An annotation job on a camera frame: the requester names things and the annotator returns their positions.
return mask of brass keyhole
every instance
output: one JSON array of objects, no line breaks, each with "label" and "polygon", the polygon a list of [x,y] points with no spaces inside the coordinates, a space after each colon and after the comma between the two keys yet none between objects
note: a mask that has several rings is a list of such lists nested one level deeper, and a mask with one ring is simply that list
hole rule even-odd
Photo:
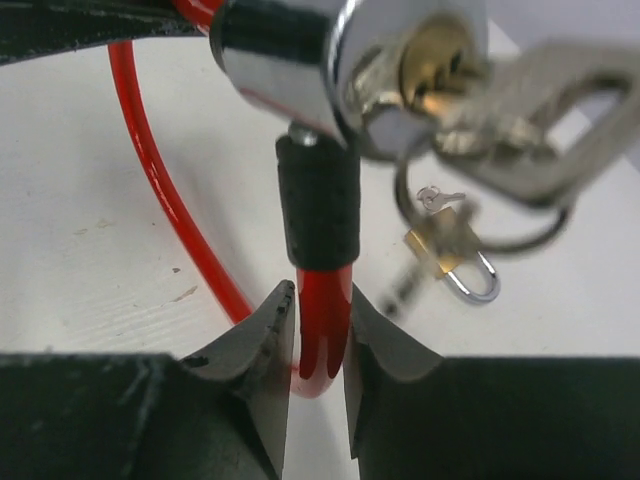
[{"label": "brass keyhole", "polygon": [[400,69],[407,106],[440,116],[479,76],[473,39],[453,17],[431,19],[408,42]]}]

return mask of key ring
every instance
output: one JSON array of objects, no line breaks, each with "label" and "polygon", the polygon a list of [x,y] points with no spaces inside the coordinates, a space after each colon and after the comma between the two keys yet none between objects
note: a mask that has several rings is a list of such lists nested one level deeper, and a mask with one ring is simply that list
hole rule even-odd
[{"label": "key ring", "polygon": [[408,186],[409,164],[418,152],[425,151],[426,146],[433,145],[432,134],[424,134],[417,138],[396,162],[394,177],[394,195],[396,205],[402,218],[410,228],[418,232],[428,231],[433,238],[435,251],[440,254],[451,252],[457,255],[470,257],[476,252],[482,251],[494,255],[517,255],[547,245],[565,229],[573,213],[573,205],[562,207],[550,227],[540,233],[526,236],[516,240],[484,240],[479,242],[470,239],[463,226],[469,222],[475,213],[474,203],[464,200],[459,212],[459,220],[453,228],[442,231],[441,226],[430,216],[422,215],[415,207]]}]

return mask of metal ring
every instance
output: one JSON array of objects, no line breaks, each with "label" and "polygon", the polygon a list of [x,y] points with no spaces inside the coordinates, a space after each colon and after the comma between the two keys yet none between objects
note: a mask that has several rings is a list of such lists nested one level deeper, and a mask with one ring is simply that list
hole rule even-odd
[{"label": "metal ring", "polygon": [[478,269],[489,284],[485,293],[477,293],[469,289],[455,274],[455,270],[448,272],[444,279],[451,289],[463,300],[473,304],[493,302],[500,294],[500,277],[487,258],[478,252]]},{"label": "metal ring", "polygon": [[[426,145],[431,144],[430,135],[422,135],[413,142],[407,151],[396,161],[396,173],[394,179],[395,200],[400,214],[405,222],[412,228],[418,229],[433,226],[434,220],[429,216],[422,215],[415,207],[408,186],[409,164],[418,152],[422,152]],[[473,245],[473,250],[491,253],[494,255],[515,255],[536,248],[540,248],[554,240],[567,226],[573,206],[562,207],[558,210],[557,217],[553,224],[540,233],[524,237],[519,240],[484,240]]]}]

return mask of black rubber sleeve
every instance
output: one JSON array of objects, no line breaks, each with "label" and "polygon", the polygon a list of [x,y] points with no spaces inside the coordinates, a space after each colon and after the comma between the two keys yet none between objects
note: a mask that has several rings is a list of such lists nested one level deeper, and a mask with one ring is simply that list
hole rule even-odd
[{"label": "black rubber sleeve", "polygon": [[297,268],[336,270],[360,254],[360,157],[334,140],[276,143],[289,260]]},{"label": "black rubber sleeve", "polygon": [[228,1],[224,2],[218,10],[216,10],[211,22],[211,27],[209,28],[209,46],[211,47],[211,53],[213,54],[213,59],[216,61],[216,64],[224,73],[226,73],[226,70],[224,68],[224,61],[222,60],[222,30],[229,8],[228,3]]}]

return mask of red plastic coating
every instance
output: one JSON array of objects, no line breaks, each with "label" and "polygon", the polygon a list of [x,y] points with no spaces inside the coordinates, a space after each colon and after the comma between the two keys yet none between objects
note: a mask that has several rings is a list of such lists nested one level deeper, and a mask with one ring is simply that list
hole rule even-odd
[{"label": "red plastic coating", "polygon": [[209,33],[213,14],[224,2],[225,0],[173,0],[182,16],[205,34]]},{"label": "red plastic coating", "polygon": [[109,59],[122,114],[151,188],[220,305],[234,324],[239,323],[252,308],[209,248],[162,161],[140,96],[132,44],[109,45]]},{"label": "red plastic coating", "polygon": [[319,358],[326,358],[323,363],[329,378],[335,378],[340,370],[351,317],[351,271],[351,265],[330,272],[298,270],[300,318],[304,319],[300,322],[303,379],[323,367]]},{"label": "red plastic coating", "polygon": [[[149,183],[194,264],[237,324],[252,309],[200,233],[164,166],[144,111],[131,42],[109,45],[109,59],[127,128]],[[322,394],[340,369],[351,282],[351,266],[334,272],[298,272],[302,352],[300,367],[292,367],[291,389],[300,396]]]}]

